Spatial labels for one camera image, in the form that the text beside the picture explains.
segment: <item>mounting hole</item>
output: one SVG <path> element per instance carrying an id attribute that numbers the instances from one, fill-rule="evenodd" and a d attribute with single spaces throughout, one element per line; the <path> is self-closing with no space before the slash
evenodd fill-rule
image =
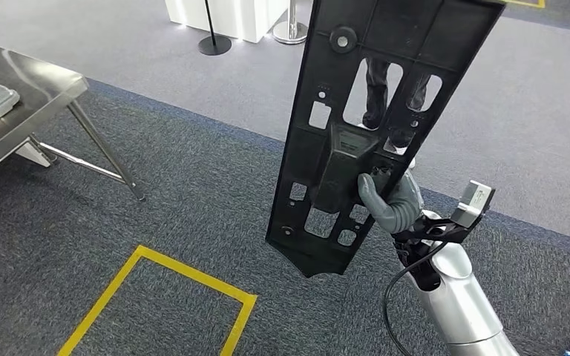
<path id="1" fill-rule="evenodd" d="M 287 236 L 291 236 L 294 233 L 294 230 L 289 226 L 283 226 L 281 229 L 283 230 L 283 233 Z"/>
<path id="2" fill-rule="evenodd" d="M 357 34 L 350 27 L 339 26 L 331 31 L 329 43 L 336 53 L 348 53 L 357 45 Z"/>
<path id="3" fill-rule="evenodd" d="M 348 39 L 346 36 L 339 36 L 338 37 L 338 46 L 346 47 L 348 45 Z"/>

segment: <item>person's leg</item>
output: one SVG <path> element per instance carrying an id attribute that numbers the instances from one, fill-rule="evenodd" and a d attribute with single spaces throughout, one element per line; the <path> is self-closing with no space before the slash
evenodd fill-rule
<path id="1" fill-rule="evenodd" d="M 427 94 L 427 83 L 429 82 L 430 76 L 422 76 L 416 85 L 411 88 L 411 94 L 407 100 L 407 107 L 414 111 L 420 111 L 423 104 L 425 103 L 425 96 Z M 393 129 L 390 131 L 390 142 L 395 148 L 406 148 L 412 138 L 414 133 L 412 130 L 402 130 Z"/>
<path id="2" fill-rule="evenodd" d="M 387 69 L 390 63 L 374 58 L 366 58 L 366 113 L 362 123 L 374 130 L 381 124 L 387 108 Z"/>

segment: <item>black cable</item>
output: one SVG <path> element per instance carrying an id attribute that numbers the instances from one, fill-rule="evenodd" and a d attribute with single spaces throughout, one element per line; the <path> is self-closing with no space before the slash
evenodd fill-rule
<path id="1" fill-rule="evenodd" d="M 396 282 L 398 282 L 401 279 L 401 277 L 405 276 L 406 273 L 408 273 L 409 271 L 412 271 L 413 269 L 418 267 L 421 263 L 429 260 L 433 255 L 437 254 L 438 251 L 442 250 L 446 245 L 447 245 L 447 243 L 441 243 L 440 245 L 438 245 L 438 247 L 431 250 L 430 253 L 426 254 L 420 260 L 412 263 L 408 267 L 403 268 L 399 273 L 394 275 L 394 277 L 390 281 L 390 284 L 388 284 L 386 289 L 385 289 L 385 294 L 383 297 L 383 306 L 382 306 L 385 328 L 387 329 L 387 333 L 390 334 L 390 338 L 392 339 L 392 341 L 394 342 L 396 347 L 399 349 L 399 351 L 404 356 L 412 356 L 412 354 L 409 353 L 409 351 L 405 348 L 405 346 L 403 346 L 403 344 L 401 344 L 399 339 L 396 337 L 396 335 L 392 331 L 392 326 L 390 325 L 390 318 L 387 316 L 387 303 L 388 303 L 388 300 L 390 299 L 390 291 L 392 291 L 392 288 L 394 287 Z"/>

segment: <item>black stanchion base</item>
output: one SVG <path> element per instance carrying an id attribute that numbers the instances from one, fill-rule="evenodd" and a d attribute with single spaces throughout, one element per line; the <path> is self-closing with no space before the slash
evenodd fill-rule
<path id="1" fill-rule="evenodd" d="M 206 37 L 197 44 L 200 53 L 206 54 L 207 56 L 219 56 L 220 54 L 228 52 L 230 47 L 232 47 L 230 39 L 220 35 L 215 35 L 215 46 L 213 45 L 211 36 Z"/>

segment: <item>silver stanchion base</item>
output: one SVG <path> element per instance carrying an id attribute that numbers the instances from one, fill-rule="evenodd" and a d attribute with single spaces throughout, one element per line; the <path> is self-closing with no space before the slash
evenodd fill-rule
<path id="1" fill-rule="evenodd" d="M 307 39 L 307 31 L 309 28 L 300 22 L 296 23 L 296 34 L 293 38 L 290 37 L 289 24 L 287 21 L 279 22 L 274 26 L 272 35 L 274 39 L 285 45 L 297 45 Z"/>

